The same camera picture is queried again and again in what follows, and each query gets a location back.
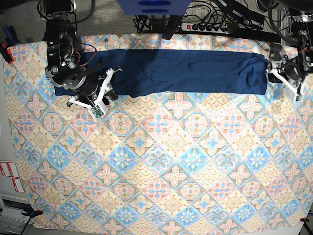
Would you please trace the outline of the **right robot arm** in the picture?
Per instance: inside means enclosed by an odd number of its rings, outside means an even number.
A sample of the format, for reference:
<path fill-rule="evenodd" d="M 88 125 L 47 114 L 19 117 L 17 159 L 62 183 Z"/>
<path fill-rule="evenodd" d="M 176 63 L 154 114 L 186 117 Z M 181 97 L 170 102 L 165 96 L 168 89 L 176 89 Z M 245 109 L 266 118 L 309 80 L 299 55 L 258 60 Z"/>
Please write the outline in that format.
<path fill-rule="evenodd" d="M 46 22 L 46 78 L 56 95 L 68 96 L 68 107 L 76 104 L 98 110 L 118 99 L 111 79 L 121 68 L 107 69 L 102 60 L 92 65 L 94 54 L 83 61 L 85 44 L 77 37 L 77 25 L 88 20 L 94 10 L 95 1 L 91 1 L 89 14 L 78 20 L 73 0 L 41 0 L 37 4 L 37 11 Z"/>

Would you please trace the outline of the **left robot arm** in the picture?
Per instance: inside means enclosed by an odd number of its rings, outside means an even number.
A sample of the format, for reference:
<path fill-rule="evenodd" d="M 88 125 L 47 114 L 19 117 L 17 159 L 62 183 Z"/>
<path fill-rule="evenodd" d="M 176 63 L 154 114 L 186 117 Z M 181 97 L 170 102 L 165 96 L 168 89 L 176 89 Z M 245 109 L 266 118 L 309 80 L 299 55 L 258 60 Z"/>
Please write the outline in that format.
<path fill-rule="evenodd" d="M 286 16 L 291 19 L 290 38 L 284 36 L 274 24 L 272 11 L 279 4 L 285 8 Z M 311 0 L 258 0 L 262 11 L 268 12 L 271 28 L 286 43 L 297 48 L 298 55 L 288 58 L 279 52 L 278 45 L 270 48 L 267 67 L 271 83 L 284 83 L 291 91 L 294 101 L 305 95 L 306 77 L 313 72 L 313 2 Z"/>

